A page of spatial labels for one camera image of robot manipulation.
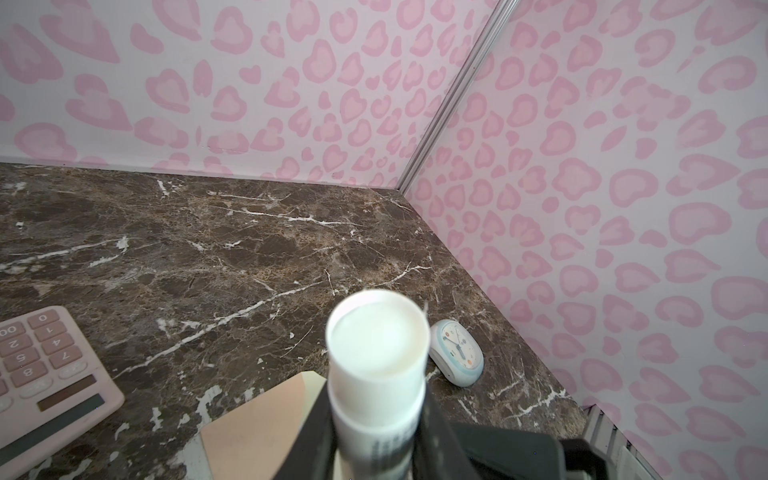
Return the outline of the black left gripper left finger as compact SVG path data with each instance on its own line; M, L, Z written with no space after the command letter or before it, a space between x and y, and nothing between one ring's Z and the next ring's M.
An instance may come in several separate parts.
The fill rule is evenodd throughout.
M288 479L332 479L336 434L325 384L315 400L287 457Z

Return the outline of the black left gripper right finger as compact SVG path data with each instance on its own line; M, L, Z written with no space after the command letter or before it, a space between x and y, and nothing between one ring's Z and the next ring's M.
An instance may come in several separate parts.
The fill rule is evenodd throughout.
M452 426L426 388L414 438L413 478L416 480L478 480Z

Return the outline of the peach pink envelope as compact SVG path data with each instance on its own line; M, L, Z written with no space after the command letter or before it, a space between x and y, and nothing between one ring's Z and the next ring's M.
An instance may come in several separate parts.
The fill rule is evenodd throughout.
M215 479L271 479L286 459L326 379L304 371L202 429Z

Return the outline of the white glue stick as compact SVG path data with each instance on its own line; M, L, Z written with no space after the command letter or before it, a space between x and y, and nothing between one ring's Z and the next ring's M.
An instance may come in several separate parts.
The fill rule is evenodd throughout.
M355 479L405 478L426 395L424 311L394 291L360 291L334 308L325 339L341 458Z

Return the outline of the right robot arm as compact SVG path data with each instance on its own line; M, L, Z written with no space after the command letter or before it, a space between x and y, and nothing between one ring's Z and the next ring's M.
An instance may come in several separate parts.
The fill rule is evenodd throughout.
M616 467L584 439L454 423L453 431L482 479L615 479Z

